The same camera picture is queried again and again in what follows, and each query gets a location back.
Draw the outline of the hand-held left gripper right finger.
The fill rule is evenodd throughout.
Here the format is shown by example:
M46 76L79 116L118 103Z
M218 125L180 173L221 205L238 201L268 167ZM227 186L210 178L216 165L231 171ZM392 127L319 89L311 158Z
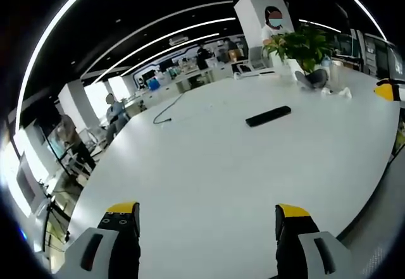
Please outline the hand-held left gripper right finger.
M275 206L275 278L357 278L351 252L303 208Z

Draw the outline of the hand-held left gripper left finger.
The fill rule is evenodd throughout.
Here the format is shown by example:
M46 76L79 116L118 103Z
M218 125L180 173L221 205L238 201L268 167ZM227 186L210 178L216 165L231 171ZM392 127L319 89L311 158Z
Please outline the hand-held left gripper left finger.
M138 278L140 204L108 208L96 228L88 228L65 251L55 278Z

